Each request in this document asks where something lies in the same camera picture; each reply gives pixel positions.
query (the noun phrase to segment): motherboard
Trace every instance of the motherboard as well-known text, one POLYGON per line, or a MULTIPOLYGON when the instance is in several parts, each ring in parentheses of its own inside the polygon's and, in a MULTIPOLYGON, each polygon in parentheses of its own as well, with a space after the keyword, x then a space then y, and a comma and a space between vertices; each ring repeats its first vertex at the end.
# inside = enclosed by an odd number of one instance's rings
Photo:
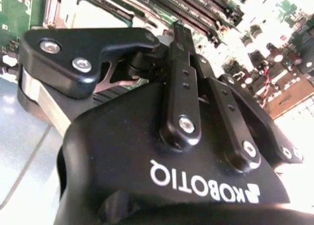
POLYGON ((163 41, 171 24, 181 21, 215 75, 232 74, 275 118, 283 113, 279 106, 288 110, 314 93, 308 80, 314 48, 304 48, 306 43, 311 47, 314 33, 312 2, 0 0, 0 48, 4 63, 12 67, 18 63, 19 37, 28 29, 141 27, 163 41), (296 97, 294 89, 303 92, 296 97))

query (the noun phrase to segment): robotiq logo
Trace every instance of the robotiq logo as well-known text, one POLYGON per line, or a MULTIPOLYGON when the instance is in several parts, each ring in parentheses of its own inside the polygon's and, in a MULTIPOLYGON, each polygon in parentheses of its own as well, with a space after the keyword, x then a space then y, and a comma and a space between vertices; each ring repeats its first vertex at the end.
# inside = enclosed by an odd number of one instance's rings
POLYGON ((195 193, 200 197, 206 197, 210 195, 216 201, 225 202, 242 202, 245 203, 246 199, 249 203, 259 203, 260 189, 256 184, 248 183, 247 190, 230 186, 227 183, 218 184, 215 180, 206 181, 203 177, 194 175, 189 179, 191 187, 188 187, 186 172, 181 172, 181 177, 177 177, 177 170, 168 170, 162 164, 157 163, 155 160, 151 160, 151 179, 155 184, 161 187, 165 187, 172 183, 172 189, 178 190, 184 193, 195 193), (163 179, 160 180, 156 177, 156 172, 163 173, 163 179))

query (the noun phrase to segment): green circuit board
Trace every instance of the green circuit board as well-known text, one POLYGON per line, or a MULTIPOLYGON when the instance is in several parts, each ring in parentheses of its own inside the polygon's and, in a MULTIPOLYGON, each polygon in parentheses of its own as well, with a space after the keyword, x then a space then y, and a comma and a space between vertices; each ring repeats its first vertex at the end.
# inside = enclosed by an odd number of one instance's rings
POLYGON ((0 0, 0 53, 16 48, 31 26, 42 25, 45 1, 0 0))

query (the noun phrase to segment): bolt head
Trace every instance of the bolt head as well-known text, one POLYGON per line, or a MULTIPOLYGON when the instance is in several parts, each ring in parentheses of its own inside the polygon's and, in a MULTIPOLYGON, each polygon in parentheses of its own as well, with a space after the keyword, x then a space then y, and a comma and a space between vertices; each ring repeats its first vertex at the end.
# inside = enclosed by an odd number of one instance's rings
POLYGON ((233 80, 233 78, 231 77, 227 77, 228 82, 230 82, 231 84, 235 84, 235 81, 233 80))
POLYGON ((204 64, 207 63, 207 60, 206 60, 204 57, 202 57, 202 56, 200 57, 200 60, 201 60, 201 62, 204 63, 204 64))
POLYGON ((179 118, 179 126, 186 133, 193 133, 195 131, 195 126, 193 122, 189 118, 184 117, 184 116, 179 118))
POLYGON ((72 61, 72 66, 75 69, 77 69, 83 73, 87 73, 92 69, 91 63, 88 60, 86 60, 85 58, 81 58, 81 57, 75 58, 72 61))
POLYGON ((242 146, 245 152, 248 153, 249 156, 251 156, 252 158, 256 156, 257 154, 256 149, 249 141, 244 141, 242 146))
POLYGON ((145 36, 146 36, 146 38, 147 38, 148 40, 150 40, 150 41, 152 41, 152 42, 155 41, 154 36, 153 36, 151 33, 147 32, 147 33, 145 33, 145 36))
POLYGON ((283 154, 288 158, 288 159, 292 159, 292 153, 286 148, 286 147, 282 147, 283 150, 283 154))
POLYGON ((61 50, 60 46, 56 42, 49 40, 42 41, 39 46, 44 52, 50 54, 57 54, 61 50))

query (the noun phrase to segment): blue surface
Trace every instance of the blue surface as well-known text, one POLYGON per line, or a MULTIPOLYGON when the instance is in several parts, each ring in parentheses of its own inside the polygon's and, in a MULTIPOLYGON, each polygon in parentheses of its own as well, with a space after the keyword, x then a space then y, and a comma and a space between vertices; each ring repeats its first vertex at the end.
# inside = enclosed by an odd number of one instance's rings
POLYGON ((52 224, 62 137, 27 113, 16 93, 16 84, 0 79, 0 224, 52 224))

